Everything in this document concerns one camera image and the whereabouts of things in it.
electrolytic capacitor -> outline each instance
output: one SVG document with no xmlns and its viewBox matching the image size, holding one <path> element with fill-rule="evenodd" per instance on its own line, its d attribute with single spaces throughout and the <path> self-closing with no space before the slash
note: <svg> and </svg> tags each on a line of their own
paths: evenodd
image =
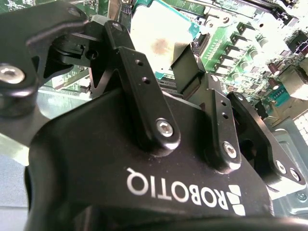
<svg viewBox="0 0 308 231">
<path fill-rule="evenodd" d="M 273 75 L 275 75 L 275 76 L 279 75 L 280 70 L 278 69 L 278 67 L 276 66 L 276 64 L 271 63 L 271 64 L 268 65 L 268 68 L 269 68 L 270 72 L 271 72 Z"/>
<path fill-rule="evenodd" d="M 241 68 L 243 69 L 244 72 L 250 72 L 251 71 L 251 66 L 250 66 L 248 61 L 242 62 Z"/>
<path fill-rule="evenodd" d="M 238 72 L 233 73 L 232 78 L 233 78 L 235 83 L 241 83 L 242 80 L 244 79 L 244 77 Z"/>
<path fill-rule="evenodd" d="M 267 38 L 260 39 L 259 44 L 264 50 L 267 50 L 267 48 L 269 48 L 270 45 L 269 40 Z"/>
<path fill-rule="evenodd" d="M 222 92 L 225 93 L 225 94 L 228 93 L 228 90 L 227 90 L 227 87 L 226 87 L 225 84 L 222 84 L 222 85 L 221 85 L 221 90 L 222 90 Z"/>
<path fill-rule="evenodd" d="M 273 90 L 277 90 L 279 88 L 278 82 L 274 78 L 268 79 L 269 85 Z"/>
<path fill-rule="evenodd" d="M 250 57 L 255 62 L 260 61 L 260 58 L 261 58 L 260 53 L 258 52 L 258 50 L 252 50 L 250 52 Z"/>
<path fill-rule="evenodd" d="M 304 48 L 304 49 L 301 51 L 301 53 L 303 54 L 303 56 L 304 56 L 305 58 L 308 58 L 308 47 Z"/>
<path fill-rule="evenodd" d="M 282 70 L 282 69 L 284 69 L 284 67 L 285 67 L 285 62 L 284 61 L 281 61 L 280 63 L 278 63 L 277 64 L 277 68 L 278 68 L 278 70 Z"/>
</svg>

robotiq logo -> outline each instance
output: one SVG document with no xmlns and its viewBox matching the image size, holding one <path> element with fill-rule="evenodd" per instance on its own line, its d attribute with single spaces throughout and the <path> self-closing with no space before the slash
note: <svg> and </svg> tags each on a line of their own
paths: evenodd
<svg viewBox="0 0 308 231">
<path fill-rule="evenodd" d="M 224 210 L 229 210 L 227 199 L 230 201 L 234 212 L 237 215 L 245 216 L 245 208 L 241 204 L 241 189 L 238 185 L 229 185 L 230 192 L 219 191 L 217 189 L 210 189 L 208 187 L 202 187 L 199 190 L 197 185 L 191 184 L 187 187 L 180 181 L 175 181 L 171 184 L 171 194 L 167 194 L 167 186 L 166 186 L 166 179 L 161 178 L 161 187 L 159 188 L 159 192 L 156 192 L 156 185 L 155 185 L 155 176 L 150 176 L 150 181 L 140 172 L 135 172 L 131 168 L 127 168 L 127 171 L 130 173 L 127 177 L 127 187 L 129 191 L 137 196 L 145 195 L 149 189 L 151 191 L 151 197 L 157 198 L 160 200 L 168 200 L 172 201 L 175 199 L 180 203 L 185 203 L 191 200 L 195 205 L 203 206 L 206 205 L 210 208 L 214 208 L 219 205 Z M 133 179 L 139 181 L 140 184 L 138 186 L 136 184 L 133 185 Z M 181 193 L 179 195 L 179 191 L 176 192 L 176 188 L 178 190 L 181 188 Z"/>
</svg>

silver screw head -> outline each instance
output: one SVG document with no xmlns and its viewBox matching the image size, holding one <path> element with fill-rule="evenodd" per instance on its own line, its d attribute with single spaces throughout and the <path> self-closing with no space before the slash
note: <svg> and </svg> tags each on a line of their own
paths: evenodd
<svg viewBox="0 0 308 231">
<path fill-rule="evenodd" d="M 117 29 L 119 31 L 123 31 L 123 28 L 121 27 L 121 25 L 119 23 L 112 23 L 112 25 L 115 27 L 115 29 Z"/>
<path fill-rule="evenodd" d="M 158 120 L 156 122 L 157 130 L 165 137 L 170 137 L 173 134 L 173 127 L 165 120 Z"/>
<path fill-rule="evenodd" d="M 299 200 L 300 202 L 306 202 L 307 199 L 308 199 L 307 195 L 306 195 L 305 193 L 302 193 L 302 192 L 298 192 L 298 193 L 296 194 L 296 197 L 298 198 L 298 200 Z"/>
<path fill-rule="evenodd" d="M 235 158 L 236 157 L 236 150 L 233 148 L 233 146 L 229 142 L 224 142 L 223 143 L 223 149 L 225 152 L 231 157 Z"/>
<path fill-rule="evenodd" d="M 293 168 L 290 169 L 290 172 L 296 181 L 300 181 L 299 175 Z"/>
<path fill-rule="evenodd" d="M 14 66 L 0 66 L 0 80 L 6 83 L 17 84 L 25 79 L 25 74 Z"/>
<path fill-rule="evenodd" d="M 217 78 L 216 76 L 211 76 L 211 77 L 212 77 L 212 79 L 213 79 L 215 82 L 218 81 L 218 78 Z"/>
<path fill-rule="evenodd" d="M 279 160 L 276 160 L 276 164 L 277 164 L 277 167 L 278 167 L 279 171 L 282 174 L 286 174 L 287 173 L 287 170 L 285 169 L 285 167 L 283 166 L 283 164 Z"/>
</svg>

